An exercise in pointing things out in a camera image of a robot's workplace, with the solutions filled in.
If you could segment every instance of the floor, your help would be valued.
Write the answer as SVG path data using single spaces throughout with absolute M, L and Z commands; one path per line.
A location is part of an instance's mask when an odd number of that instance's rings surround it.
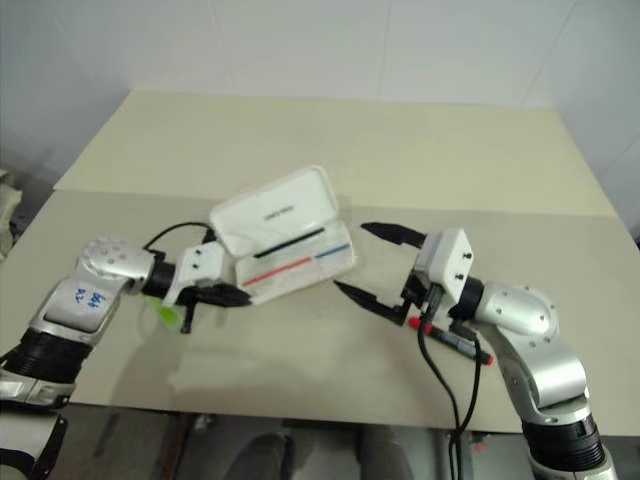
M 72 405 L 69 430 L 53 480 L 160 479 L 175 416 L 148 411 Z M 328 422 L 216 416 L 192 429 L 176 480 L 222 480 L 238 452 L 266 432 L 289 434 L 296 443 L 294 480 L 359 479 L 358 428 Z M 393 427 L 415 479 L 448 478 L 443 432 Z M 606 438 L 620 480 L 640 478 L 640 438 Z M 473 479 L 532 479 L 521 435 L 490 435 L 472 445 Z

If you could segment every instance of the red marker cap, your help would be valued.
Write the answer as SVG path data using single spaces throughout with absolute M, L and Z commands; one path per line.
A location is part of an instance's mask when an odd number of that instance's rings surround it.
M 409 318 L 409 326 L 411 328 L 413 328 L 414 330 L 417 330 L 420 328 L 420 317 L 411 317 Z M 433 330 L 433 324 L 432 323 L 427 323 L 424 327 L 424 334 L 425 335 L 429 335 L 431 333 L 431 330 Z

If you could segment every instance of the person's leg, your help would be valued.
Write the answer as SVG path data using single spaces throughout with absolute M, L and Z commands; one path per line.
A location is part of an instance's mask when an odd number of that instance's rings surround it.
M 409 461 L 389 427 L 363 426 L 359 443 L 361 480 L 413 480 Z
M 293 455 L 289 437 L 278 433 L 261 435 L 240 452 L 224 480 L 290 480 Z

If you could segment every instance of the beige board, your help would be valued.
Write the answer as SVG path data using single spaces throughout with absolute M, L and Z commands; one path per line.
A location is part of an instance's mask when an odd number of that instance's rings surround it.
M 133 92 L 56 188 L 223 199 L 309 164 L 354 206 L 615 215 L 551 109 Z
M 143 244 L 172 223 L 202 220 L 206 200 L 58 191 L 0 269 L 0 347 L 18 341 L 89 239 Z M 558 305 L 561 331 L 586 366 L 604 434 L 639 435 L 640 257 L 616 218 L 353 207 L 344 211 L 359 255 L 344 277 L 394 302 L 415 250 L 359 229 L 364 221 L 432 231 L 464 227 L 473 274 L 530 284 Z M 198 241 L 173 232 L 175 259 Z M 489 348 L 486 341 L 483 346 Z M 473 363 L 427 341 L 461 409 Z M 78 378 L 75 402 L 129 407 L 451 427 L 449 401 L 423 362 L 416 334 L 376 317 L 326 282 L 260 307 L 200 306 L 190 336 L 171 333 L 141 296 L 124 297 Z M 498 368 L 484 368 L 470 428 L 519 431 Z

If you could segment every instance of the white tile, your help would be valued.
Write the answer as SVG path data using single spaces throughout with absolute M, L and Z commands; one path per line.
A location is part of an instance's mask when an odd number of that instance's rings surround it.
M 377 98 L 386 0 L 212 0 L 236 93 Z
M 520 105 L 572 0 L 396 0 L 382 96 Z
M 60 175 L 122 98 L 96 93 L 41 1 L 0 5 L 2 149 L 22 173 Z
M 640 136 L 602 175 L 602 187 L 634 237 L 640 236 Z
M 640 130 L 640 2 L 580 1 L 527 98 L 557 105 L 599 174 Z
M 223 92 L 229 87 L 207 0 L 50 0 L 102 88 Z

